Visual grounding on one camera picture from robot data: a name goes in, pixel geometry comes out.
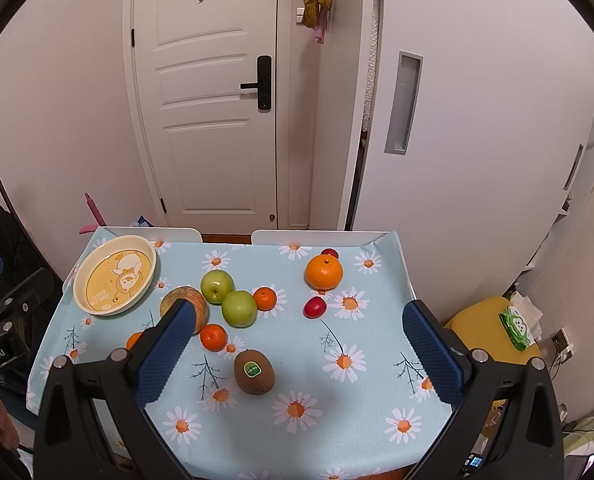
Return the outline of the small tangerine edge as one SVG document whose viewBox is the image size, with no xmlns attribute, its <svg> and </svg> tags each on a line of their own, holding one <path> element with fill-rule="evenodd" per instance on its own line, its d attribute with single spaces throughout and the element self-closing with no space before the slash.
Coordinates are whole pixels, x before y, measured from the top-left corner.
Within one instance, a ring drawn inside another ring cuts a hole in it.
<svg viewBox="0 0 594 480">
<path fill-rule="evenodd" d="M 136 332 L 129 336 L 128 340 L 126 341 L 126 350 L 131 350 L 140 339 L 140 336 L 142 336 L 142 332 Z"/>
</svg>

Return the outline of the small tangerine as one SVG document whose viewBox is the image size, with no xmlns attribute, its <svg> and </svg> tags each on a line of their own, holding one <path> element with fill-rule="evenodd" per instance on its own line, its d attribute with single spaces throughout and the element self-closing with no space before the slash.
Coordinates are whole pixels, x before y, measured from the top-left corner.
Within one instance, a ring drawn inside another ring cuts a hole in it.
<svg viewBox="0 0 594 480">
<path fill-rule="evenodd" d="M 254 292 L 254 301 L 256 302 L 259 311 L 272 311 L 277 302 L 276 292 L 271 287 L 259 287 Z"/>
<path fill-rule="evenodd" d="M 207 324 L 199 332 L 202 346 L 210 352 L 220 352 L 227 345 L 227 333 L 218 324 Z"/>
</svg>

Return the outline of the brownish old apple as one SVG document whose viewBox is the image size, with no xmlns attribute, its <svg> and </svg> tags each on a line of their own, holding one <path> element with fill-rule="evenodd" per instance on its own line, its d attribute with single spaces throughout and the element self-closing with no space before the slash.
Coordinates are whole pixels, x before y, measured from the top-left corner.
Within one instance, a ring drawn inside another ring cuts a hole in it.
<svg viewBox="0 0 594 480">
<path fill-rule="evenodd" d="M 209 318 L 208 304 L 204 296 L 201 295 L 199 290 L 190 286 L 175 287 L 160 302 L 159 313 L 162 318 L 178 299 L 187 300 L 195 307 L 196 322 L 194 335 L 198 334 L 207 325 Z"/>
</svg>

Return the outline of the brown kiwi with sticker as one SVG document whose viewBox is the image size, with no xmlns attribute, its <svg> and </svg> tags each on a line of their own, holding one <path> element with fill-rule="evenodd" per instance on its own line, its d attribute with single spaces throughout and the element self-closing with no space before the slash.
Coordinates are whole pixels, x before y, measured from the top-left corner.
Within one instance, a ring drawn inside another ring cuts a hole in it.
<svg viewBox="0 0 594 480">
<path fill-rule="evenodd" d="M 234 377 L 238 388 L 252 396 L 268 393 L 275 385 L 274 368 L 258 350 L 245 350 L 236 356 Z"/>
</svg>

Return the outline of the green apple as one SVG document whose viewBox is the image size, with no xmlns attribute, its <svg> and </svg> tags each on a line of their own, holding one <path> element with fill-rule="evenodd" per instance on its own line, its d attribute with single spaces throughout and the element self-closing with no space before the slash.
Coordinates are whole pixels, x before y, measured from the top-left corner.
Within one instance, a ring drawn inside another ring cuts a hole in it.
<svg viewBox="0 0 594 480">
<path fill-rule="evenodd" d="M 200 282 L 202 296 L 209 304 L 222 304 L 224 298 L 234 292 L 235 285 L 230 274 L 223 270 L 212 270 Z"/>
<path fill-rule="evenodd" d="M 258 307 L 254 296 L 246 290 L 229 292 L 222 301 L 222 316 L 228 325 L 246 328 L 257 319 Z"/>
</svg>

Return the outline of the red cherry tomato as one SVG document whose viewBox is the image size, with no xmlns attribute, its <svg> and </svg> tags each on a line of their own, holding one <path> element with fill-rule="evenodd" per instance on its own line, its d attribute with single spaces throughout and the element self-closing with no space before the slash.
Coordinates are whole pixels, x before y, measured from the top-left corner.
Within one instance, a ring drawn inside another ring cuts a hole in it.
<svg viewBox="0 0 594 480">
<path fill-rule="evenodd" d="M 321 255 L 322 256 L 331 256 L 331 257 L 334 257 L 336 259 L 339 258 L 339 254 L 336 251 L 336 249 L 334 249 L 334 248 L 325 248 L 325 249 L 323 249 L 321 251 Z"/>
<path fill-rule="evenodd" d="M 322 297 L 310 298 L 303 307 L 306 318 L 320 318 L 327 310 L 326 301 Z"/>
</svg>

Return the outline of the large orange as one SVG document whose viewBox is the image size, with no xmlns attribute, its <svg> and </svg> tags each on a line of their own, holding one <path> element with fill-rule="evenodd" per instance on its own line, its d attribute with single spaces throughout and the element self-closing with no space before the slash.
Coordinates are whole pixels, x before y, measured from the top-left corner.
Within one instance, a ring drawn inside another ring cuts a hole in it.
<svg viewBox="0 0 594 480">
<path fill-rule="evenodd" d="M 306 265 L 304 279 L 313 289 L 332 290 L 344 278 L 344 268 L 334 255 L 324 254 L 313 257 Z"/>
</svg>

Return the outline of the green wet wipes pack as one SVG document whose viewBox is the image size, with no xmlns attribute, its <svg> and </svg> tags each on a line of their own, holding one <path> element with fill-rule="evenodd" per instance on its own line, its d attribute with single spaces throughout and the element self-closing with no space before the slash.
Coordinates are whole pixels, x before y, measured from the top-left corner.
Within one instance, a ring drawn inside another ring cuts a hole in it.
<svg viewBox="0 0 594 480">
<path fill-rule="evenodd" d="M 525 351 L 534 344 L 534 337 L 530 327 L 514 306 L 508 306 L 498 317 L 513 346 L 519 351 Z"/>
</svg>

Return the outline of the yellow stool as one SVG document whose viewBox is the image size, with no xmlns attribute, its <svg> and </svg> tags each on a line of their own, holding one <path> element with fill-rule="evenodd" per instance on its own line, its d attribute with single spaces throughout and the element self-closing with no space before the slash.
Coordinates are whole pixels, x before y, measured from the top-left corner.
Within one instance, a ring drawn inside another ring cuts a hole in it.
<svg viewBox="0 0 594 480">
<path fill-rule="evenodd" d="M 480 348 L 495 361 L 524 365 L 541 351 L 536 344 L 522 351 L 514 347 L 498 317 L 509 306 L 503 297 L 490 297 L 461 310 L 444 327 L 456 333 L 469 350 Z"/>
</svg>

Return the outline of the cream cartoon bowl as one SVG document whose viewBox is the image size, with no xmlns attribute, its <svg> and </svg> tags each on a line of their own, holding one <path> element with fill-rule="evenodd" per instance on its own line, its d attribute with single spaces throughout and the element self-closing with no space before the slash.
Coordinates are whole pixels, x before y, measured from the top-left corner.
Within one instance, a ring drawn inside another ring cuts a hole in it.
<svg viewBox="0 0 594 480">
<path fill-rule="evenodd" d="M 137 235 L 107 240 L 84 258 L 72 284 L 78 307 L 95 316 L 111 316 L 135 306 L 154 278 L 158 255 Z"/>
</svg>

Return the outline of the daisy print tablecloth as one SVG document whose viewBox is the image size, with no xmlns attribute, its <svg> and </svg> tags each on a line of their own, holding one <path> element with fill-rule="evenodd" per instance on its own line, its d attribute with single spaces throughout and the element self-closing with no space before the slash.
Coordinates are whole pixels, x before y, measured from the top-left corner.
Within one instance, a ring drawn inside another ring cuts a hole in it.
<svg viewBox="0 0 594 480">
<path fill-rule="evenodd" d="M 198 287 L 210 270 L 237 288 L 271 287 L 272 311 L 247 328 L 229 327 L 220 352 L 188 343 L 159 399 L 147 411 L 173 453 L 206 479 L 353 479 L 417 462 L 448 420 L 402 330 L 413 298 L 399 237 L 336 247 L 340 284 L 324 292 L 304 270 L 326 246 L 151 242 L 158 255 L 152 284 L 128 312 L 94 316 L 70 287 L 48 324 L 28 379 L 26 405 L 36 412 L 53 361 L 101 360 L 129 336 L 155 325 L 163 297 Z M 327 304 L 306 318 L 312 297 Z M 271 362 L 273 389 L 252 396 L 238 388 L 236 356 L 258 350 Z"/>
</svg>

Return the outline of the white panel door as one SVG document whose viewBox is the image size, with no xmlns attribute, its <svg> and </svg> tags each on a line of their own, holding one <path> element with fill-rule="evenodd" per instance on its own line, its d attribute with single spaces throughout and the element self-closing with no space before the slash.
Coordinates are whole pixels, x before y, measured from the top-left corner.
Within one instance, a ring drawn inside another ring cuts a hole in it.
<svg viewBox="0 0 594 480">
<path fill-rule="evenodd" d="M 148 162 L 170 226 L 249 234 L 276 225 L 277 0 L 131 0 Z M 257 58 L 273 62 L 260 112 Z"/>
</svg>

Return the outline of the white sliding wardrobe door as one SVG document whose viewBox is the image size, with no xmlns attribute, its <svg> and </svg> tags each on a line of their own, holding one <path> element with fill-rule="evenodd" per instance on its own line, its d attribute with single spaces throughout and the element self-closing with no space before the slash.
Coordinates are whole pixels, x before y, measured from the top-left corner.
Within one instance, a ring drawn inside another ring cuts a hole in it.
<svg viewBox="0 0 594 480">
<path fill-rule="evenodd" d="M 384 0 L 353 225 L 396 231 L 437 318 L 498 296 L 554 223 L 594 118 L 568 0 Z"/>
</svg>

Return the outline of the hanging olive cloth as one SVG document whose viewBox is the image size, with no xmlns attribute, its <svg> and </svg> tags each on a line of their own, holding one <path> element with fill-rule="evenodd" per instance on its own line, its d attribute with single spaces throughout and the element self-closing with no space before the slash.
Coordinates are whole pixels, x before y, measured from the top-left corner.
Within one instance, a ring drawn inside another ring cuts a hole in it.
<svg viewBox="0 0 594 480">
<path fill-rule="evenodd" d="M 334 0 L 303 0 L 301 24 L 306 28 L 316 29 L 323 10 L 330 11 Z"/>
</svg>

